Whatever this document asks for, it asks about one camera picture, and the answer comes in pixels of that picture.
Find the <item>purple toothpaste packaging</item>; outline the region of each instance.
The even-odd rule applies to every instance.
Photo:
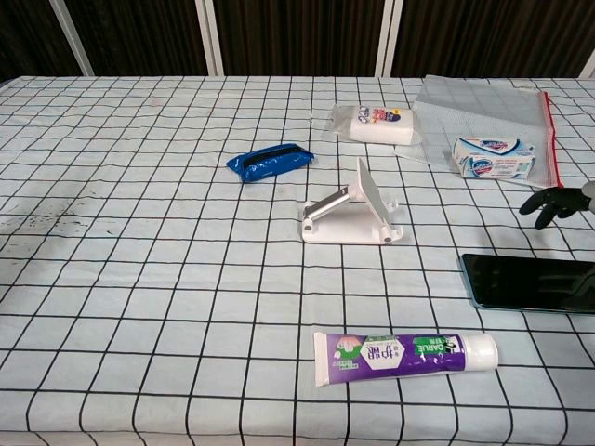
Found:
[[[493,370],[489,334],[314,334],[316,386],[362,379]]]

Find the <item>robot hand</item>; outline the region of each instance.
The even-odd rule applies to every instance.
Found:
[[[541,230],[555,217],[567,218],[576,211],[591,210],[595,212],[595,182],[589,182],[582,189],[549,188],[534,193],[524,202],[519,212],[526,216],[544,205],[535,221],[535,228]]]

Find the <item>blue packet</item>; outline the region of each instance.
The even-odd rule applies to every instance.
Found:
[[[281,144],[238,155],[230,159],[227,166],[243,182],[249,183],[298,169],[313,159],[314,155],[304,151],[298,144]]]

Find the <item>plastic bag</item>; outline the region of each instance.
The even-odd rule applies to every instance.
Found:
[[[312,153],[297,144],[281,144],[238,155],[227,166],[247,183],[298,169],[313,159]]]
[[[459,138],[517,138],[535,147],[535,165],[527,179],[510,181],[541,188],[562,185],[547,93],[427,76],[413,110],[422,142],[398,146],[397,155],[458,172],[451,153]]]
[[[415,114],[409,109],[383,105],[348,105],[333,108],[330,130],[345,139],[379,144],[416,144]]]

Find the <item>phone holder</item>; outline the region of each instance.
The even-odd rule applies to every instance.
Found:
[[[398,203],[383,203],[378,186],[357,160],[357,182],[318,203],[304,205],[301,237],[306,243],[389,244],[403,237],[403,227],[390,224]]]

